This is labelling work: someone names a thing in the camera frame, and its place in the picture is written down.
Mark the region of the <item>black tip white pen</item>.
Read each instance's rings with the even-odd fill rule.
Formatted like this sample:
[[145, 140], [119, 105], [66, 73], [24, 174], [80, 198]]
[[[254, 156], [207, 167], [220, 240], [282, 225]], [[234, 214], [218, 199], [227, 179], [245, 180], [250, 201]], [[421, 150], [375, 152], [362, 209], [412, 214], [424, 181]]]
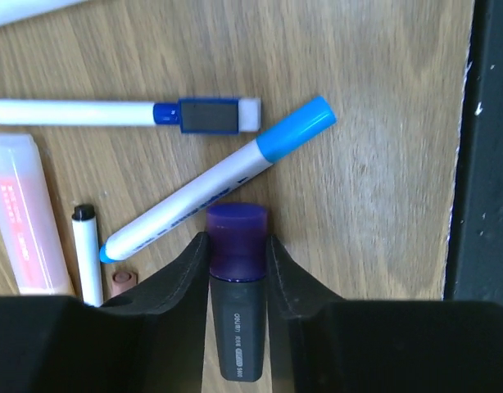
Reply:
[[71, 219], [83, 301], [100, 307], [103, 303], [102, 272], [94, 206], [76, 206]]

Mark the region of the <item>black purple highlighter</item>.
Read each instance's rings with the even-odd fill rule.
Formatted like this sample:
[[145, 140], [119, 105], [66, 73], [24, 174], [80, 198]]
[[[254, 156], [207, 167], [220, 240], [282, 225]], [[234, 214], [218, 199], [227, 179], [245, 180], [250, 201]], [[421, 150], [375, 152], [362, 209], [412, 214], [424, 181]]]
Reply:
[[263, 372], [267, 219], [267, 209], [252, 203], [206, 211], [215, 339], [220, 373], [228, 381], [255, 382]]

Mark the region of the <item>orange pink highlighter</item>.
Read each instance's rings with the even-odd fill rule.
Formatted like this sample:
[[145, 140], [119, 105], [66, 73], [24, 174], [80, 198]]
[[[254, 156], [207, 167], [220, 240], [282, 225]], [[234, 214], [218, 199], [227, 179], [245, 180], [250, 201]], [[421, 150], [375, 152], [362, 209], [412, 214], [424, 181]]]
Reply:
[[0, 232], [20, 294], [74, 293], [39, 150], [29, 134], [0, 133]]

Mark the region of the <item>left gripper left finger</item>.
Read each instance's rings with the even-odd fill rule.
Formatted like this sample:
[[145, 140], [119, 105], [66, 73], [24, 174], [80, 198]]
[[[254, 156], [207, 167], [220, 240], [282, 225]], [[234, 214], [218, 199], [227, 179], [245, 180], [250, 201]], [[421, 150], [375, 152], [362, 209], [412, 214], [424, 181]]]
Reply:
[[199, 392], [209, 238], [100, 307], [0, 296], [0, 392]]

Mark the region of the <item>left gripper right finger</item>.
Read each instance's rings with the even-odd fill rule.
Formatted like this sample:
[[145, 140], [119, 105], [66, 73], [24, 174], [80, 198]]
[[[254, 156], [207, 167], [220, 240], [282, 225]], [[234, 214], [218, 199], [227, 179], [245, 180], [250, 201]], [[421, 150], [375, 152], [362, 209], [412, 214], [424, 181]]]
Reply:
[[266, 242], [275, 392], [503, 392], [503, 307], [346, 300]]

